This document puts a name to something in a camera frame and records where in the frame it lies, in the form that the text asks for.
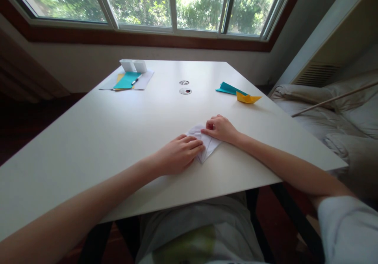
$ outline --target stack of paper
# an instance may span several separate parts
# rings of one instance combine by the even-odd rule
[[[131,83],[135,80],[135,78],[138,78],[140,73],[125,72],[121,74],[112,74],[109,80],[101,86],[100,90],[144,90],[153,74],[154,71],[148,69],[146,73],[143,73],[142,77],[139,78],[134,86],[132,86],[132,88],[130,88]]]
[[[243,91],[232,87],[226,82],[222,82],[220,88],[216,89],[215,91],[236,95],[237,100],[243,103],[255,103],[262,98],[261,96],[250,96],[247,93],[244,93]]]
[[[127,90],[127,89],[133,89],[134,86],[131,85],[135,79],[137,79],[141,75],[141,73],[138,72],[126,72],[118,74],[117,77],[117,84],[114,86],[114,90]]]

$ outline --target curtain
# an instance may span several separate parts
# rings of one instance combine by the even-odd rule
[[[34,58],[1,30],[0,92],[16,101],[31,103],[70,94]]]

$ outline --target hand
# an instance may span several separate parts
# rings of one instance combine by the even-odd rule
[[[203,150],[203,142],[194,136],[181,134],[150,156],[159,175],[179,174],[186,170]]]
[[[231,122],[220,114],[208,120],[206,129],[201,129],[201,132],[231,144],[235,142],[239,134],[239,131],[235,129]]]

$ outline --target white sofa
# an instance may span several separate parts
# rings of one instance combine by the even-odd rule
[[[271,99],[293,115],[378,81],[378,69],[323,88],[279,85]],[[296,119],[349,167],[337,177],[357,196],[378,200],[378,85],[303,113]]]

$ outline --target white sheet of paper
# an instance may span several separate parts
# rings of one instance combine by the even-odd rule
[[[186,135],[188,136],[194,136],[196,137],[197,139],[200,139],[203,141],[204,143],[204,146],[206,147],[206,149],[199,153],[197,155],[197,160],[203,164],[206,159],[211,155],[212,152],[214,152],[214,150],[219,146],[219,144],[222,142],[218,139],[215,139],[215,138],[212,138],[211,136],[209,135],[206,135],[206,134],[203,134],[201,133],[201,129],[202,128],[205,128],[205,126],[203,124],[197,124],[195,125],[194,127],[192,127],[187,133]]]
[[[152,75],[155,72],[151,69],[148,69],[146,73],[139,78],[138,82],[135,83],[134,89],[130,90],[144,90],[147,87],[148,82],[150,81]],[[114,86],[117,84],[118,74],[114,74],[104,85],[101,86],[99,90],[113,90]]]

